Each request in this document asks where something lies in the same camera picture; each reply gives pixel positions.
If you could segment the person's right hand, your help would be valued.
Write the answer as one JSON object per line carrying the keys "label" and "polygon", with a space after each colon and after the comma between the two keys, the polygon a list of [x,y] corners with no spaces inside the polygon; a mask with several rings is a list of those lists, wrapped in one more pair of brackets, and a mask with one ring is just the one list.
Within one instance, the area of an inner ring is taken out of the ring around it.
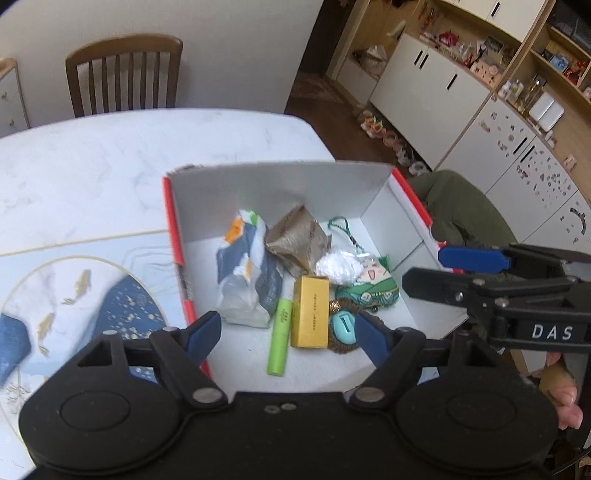
{"label": "person's right hand", "polygon": [[578,383],[560,353],[546,354],[539,389],[554,405],[560,430],[581,427],[583,413],[578,406]]}

